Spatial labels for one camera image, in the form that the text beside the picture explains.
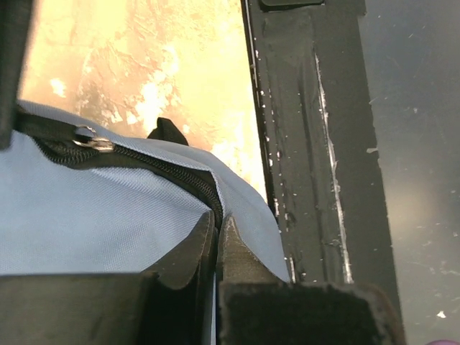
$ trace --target black plastic piece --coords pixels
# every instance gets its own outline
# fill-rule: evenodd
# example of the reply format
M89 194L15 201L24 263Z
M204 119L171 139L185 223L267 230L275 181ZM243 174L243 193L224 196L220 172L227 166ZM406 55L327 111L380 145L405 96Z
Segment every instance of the black plastic piece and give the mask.
M209 344L216 247L209 212L140 274L0 277L0 344Z
M224 283L220 307L221 345L405 345L396 313L372 288Z
M9 147L33 0L0 1L0 150Z
M267 198L297 282L368 282L400 312L361 0L243 1Z

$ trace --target metal zipper slider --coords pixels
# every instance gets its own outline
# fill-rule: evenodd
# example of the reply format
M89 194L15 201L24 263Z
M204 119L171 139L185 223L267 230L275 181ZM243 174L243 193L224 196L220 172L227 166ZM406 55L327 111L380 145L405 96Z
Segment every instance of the metal zipper slider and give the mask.
M88 137L87 142L79 142L78 140L72 140L75 145L81 147L89 147L91 149L97 150L99 152L112 152L114 151L115 144L109 139L104 137L98 137L96 130L92 129L89 126L81 124L77 126L77 129L86 129L92 133L92 137Z

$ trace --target metal frame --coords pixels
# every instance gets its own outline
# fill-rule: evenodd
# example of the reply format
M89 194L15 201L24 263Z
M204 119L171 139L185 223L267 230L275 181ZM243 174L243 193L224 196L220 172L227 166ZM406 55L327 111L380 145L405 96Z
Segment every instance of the metal frame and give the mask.
M242 0L270 207L295 282L378 285L400 313L358 17Z

